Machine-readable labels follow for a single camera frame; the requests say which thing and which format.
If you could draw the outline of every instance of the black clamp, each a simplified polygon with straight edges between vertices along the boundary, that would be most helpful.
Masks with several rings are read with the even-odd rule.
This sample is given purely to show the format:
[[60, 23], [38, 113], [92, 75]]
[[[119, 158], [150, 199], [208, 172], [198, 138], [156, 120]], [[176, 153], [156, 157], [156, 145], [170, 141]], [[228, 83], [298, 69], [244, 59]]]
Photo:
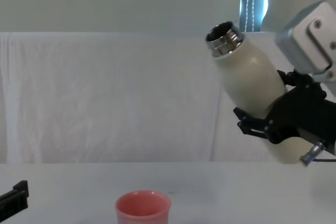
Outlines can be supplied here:
[[0, 196], [0, 222], [28, 208], [28, 182], [22, 180], [12, 191]]
[[265, 119], [254, 118], [235, 108], [241, 131], [279, 144], [289, 137], [300, 136], [299, 129], [303, 129], [323, 139], [327, 151], [334, 154], [336, 104], [325, 99], [327, 94], [320, 83], [314, 82], [308, 74], [278, 73], [285, 85], [294, 88], [272, 104]]

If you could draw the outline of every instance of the white bottle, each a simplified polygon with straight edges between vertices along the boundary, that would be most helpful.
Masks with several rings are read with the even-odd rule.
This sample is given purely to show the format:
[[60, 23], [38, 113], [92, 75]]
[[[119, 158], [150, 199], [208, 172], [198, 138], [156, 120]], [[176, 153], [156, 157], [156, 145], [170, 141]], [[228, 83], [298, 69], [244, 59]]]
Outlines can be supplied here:
[[[232, 22], [216, 26], [206, 42], [219, 71], [225, 91], [236, 106], [251, 116], [265, 118], [273, 102], [286, 92], [286, 87], [268, 57], [253, 46]], [[273, 156], [285, 164], [299, 162], [311, 147], [300, 137], [280, 144], [263, 139]]]

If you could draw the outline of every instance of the cup rim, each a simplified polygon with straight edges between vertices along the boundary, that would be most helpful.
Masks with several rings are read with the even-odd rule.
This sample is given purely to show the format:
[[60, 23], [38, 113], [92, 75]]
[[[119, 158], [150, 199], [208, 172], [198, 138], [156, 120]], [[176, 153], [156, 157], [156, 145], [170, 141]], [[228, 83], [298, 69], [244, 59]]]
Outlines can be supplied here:
[[[146, 216], [135, 216], [135, 215], [128, 215], [125, 214], [124, 212], [122, 212], [119, 208], [118, 208], [118, 203], [127, 196], [130, 195], [135, 195], [135, 194], [155, 194], [160, 196], [161, 198], [163, 198], [168, 204], [167, 206], [160, 212], [153, 214], [153, 215], [146, 215]], [[162, 215], [163, 213], [169, 211], [170, 207], [171, 207], [171, 200], [169, 199], [168, 196], [164, 195], [163, 193], [160, 193], [158, 191], [153, 191], [153, 190], [138, 190], [138, 191], [131, 191], [127, 194], [124, 194], [123, 196], [121, 196], [116, 202], [115, 202], [115, 209], [117, 211], [118, 214], [122, 215], [123, 217], [127, 218], [127, 219], [132, 219], [132, 220], [142, 220], [142, 219], [146, 219], [146, 220], [151, 220], [151, 219], [155, 219], [156, 217]]]

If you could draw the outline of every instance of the white table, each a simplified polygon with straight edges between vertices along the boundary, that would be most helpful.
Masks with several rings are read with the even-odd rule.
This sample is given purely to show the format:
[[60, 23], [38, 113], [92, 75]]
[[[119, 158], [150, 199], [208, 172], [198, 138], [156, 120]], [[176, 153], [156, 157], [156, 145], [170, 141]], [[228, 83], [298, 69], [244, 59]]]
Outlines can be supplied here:
[[152, 189], [171, 224], [334, 224], [336, 164], [120, 163], [0, 165], [0, 193], [29, 183], [29, 208], [6, 224], [116, 223], [114, 202]]

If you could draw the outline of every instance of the metal bottle neck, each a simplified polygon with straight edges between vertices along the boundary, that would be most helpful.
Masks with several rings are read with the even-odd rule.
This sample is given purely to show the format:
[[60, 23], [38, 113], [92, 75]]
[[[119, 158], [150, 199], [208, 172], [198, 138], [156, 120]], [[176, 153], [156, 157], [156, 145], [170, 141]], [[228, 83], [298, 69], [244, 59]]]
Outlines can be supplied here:
[[226, 55], [237, 49], [244, 41], [244, 34], [232, 22], [215, 26], [206, 36], [205, 41], [213, 57]]

